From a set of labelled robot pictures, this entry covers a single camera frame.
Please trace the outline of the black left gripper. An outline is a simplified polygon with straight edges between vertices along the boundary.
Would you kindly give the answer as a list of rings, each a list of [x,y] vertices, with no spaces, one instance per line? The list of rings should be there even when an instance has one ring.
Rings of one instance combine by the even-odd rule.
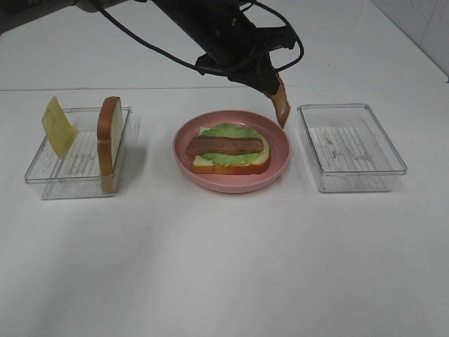
[[[295,47],[295,30],[276,11],[263,9],[280,18],[280,27],[256,27],[238,6],[196,6],[194,41],[205,51],[195,68],[202,74],[223,76],[228,80],[275,95],[281,86],[279,72],[295,61],[275,68],[270,53]]]

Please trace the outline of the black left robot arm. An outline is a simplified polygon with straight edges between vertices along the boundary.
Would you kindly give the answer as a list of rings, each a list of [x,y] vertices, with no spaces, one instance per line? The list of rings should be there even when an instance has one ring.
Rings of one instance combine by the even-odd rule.
[[[117,1],[2,1],[1,31],[29,23],[60,9],[76,6],[88,13],[100,12],[122,32],[161,55],[200,74],[226,77],[267,95],[278,93],[279,70],[270,53],[298,44],[289,23],[281,27],[257,27],[244,14],[242,1],[155,1],[155,5],[194,40],[204,55],[190,64],[140,38],[110,13]]]

